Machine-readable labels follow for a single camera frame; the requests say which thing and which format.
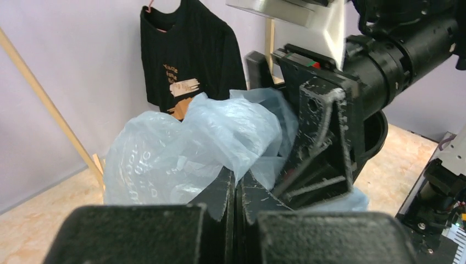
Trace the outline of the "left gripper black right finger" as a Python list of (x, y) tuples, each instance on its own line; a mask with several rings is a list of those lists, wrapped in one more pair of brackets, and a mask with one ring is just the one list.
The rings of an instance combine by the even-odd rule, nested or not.
[(416, 263), (393, 217), (293, 211), (250, 173), (236, 188), (236, 213), (239, 263)]

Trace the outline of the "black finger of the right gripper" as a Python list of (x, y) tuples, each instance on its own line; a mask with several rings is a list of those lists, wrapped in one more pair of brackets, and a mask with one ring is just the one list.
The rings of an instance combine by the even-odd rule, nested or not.
[(299, 87), (298, 133), (273, 195), (292, 209), (335, 199), (352, 189), (348, 125), (351, 94), (323, 78)]
[(280, 90), (274, 83), (269, 64), (264, 54), (251, 51), (246, 55), (247, 72), (249, 76), (249, 89), (272, 88)]

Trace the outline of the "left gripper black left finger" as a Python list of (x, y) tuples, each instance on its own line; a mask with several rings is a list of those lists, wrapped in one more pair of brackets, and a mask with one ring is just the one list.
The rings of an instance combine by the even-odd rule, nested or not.
[(44, 263), (232, 263), (234, 183), (223, 168), (186, 205), (79, 207)]

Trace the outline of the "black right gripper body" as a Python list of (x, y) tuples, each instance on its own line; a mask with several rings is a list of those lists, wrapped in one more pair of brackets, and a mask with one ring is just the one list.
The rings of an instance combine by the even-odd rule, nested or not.
[(335, 83), (351, 94), (354, 109), (349, 115), (351, 121), (347, 130), (348, 145), (352, 168), (360, 167), (364, 153), (364, 103), (363, 86), (358, 78), (336, 69), (331, 59), (320, 55), (315, 56), (312, 52), (291, 44), (274, 51), (273, 58), (274, 62), (280, 66), (284, 77), (282, 92), (297, 116), (299, 114), (299, 87), (313, 77)]

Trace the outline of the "black plastic trash bin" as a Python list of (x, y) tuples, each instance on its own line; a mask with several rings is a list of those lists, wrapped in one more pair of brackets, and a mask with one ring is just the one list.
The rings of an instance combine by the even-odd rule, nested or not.
[(388, 130), (388, 122), (383, 111), (374, 113), (364, 121), (365, 152), (362, 155), (360, 171), (370, 159), (380, 152), (387, 138)]

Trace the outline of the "light blue trash bag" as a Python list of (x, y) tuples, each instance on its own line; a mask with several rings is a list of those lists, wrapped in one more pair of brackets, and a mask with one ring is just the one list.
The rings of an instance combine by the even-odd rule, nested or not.
[(251, 172), (271, 190), (298, 131), (278, 90), (232, 90), (216, 101), (196, 95), (182, 121), (146, 111), (130, 119), (106, 156), (105, 204), (186, 204), (223, 168), (238, 183)]

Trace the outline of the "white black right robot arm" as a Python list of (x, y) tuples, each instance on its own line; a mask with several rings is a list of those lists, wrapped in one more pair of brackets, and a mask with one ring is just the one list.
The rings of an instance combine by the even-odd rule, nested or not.
[(271, 193), (292, 209), (350, 192), (387, 137), (383, 109), (452, 55), (465, 59), (465, 1), (353, 5), (360, 34), (345, 38), (341, 69), (290, 43), (272, 54), (298, 130)]

